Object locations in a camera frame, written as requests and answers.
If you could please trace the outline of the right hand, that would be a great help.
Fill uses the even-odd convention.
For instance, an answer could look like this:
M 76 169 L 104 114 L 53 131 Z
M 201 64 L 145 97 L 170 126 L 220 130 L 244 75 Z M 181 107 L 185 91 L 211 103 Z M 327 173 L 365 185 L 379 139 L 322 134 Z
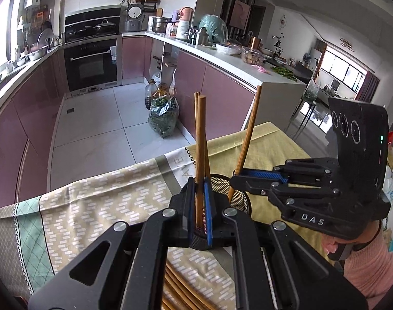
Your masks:
M 326 234 L 322 235 L 322 248 L 325 250 L 326 254 L 335 253 L 340 245 L 352 244 L 352 248 L 357 247 L 357 249 L 363 249 L 372 240 L 374 240 L 382 228 L 382 222 L 380 220 L 371 221 L 366 229 L 353 240 L 341 239 L 339 237 L 332 237 Z

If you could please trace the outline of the pink sleeved right forearm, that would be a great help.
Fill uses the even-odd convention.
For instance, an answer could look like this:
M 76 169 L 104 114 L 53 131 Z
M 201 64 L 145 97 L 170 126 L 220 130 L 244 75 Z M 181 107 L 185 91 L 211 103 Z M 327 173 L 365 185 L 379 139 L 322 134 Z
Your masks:
M 352 251 L 345 260 L 344 277 L 366 298 L 369 309 L 393 286 L 393 252 L 388 251 L 382 231 L 366 247 Z

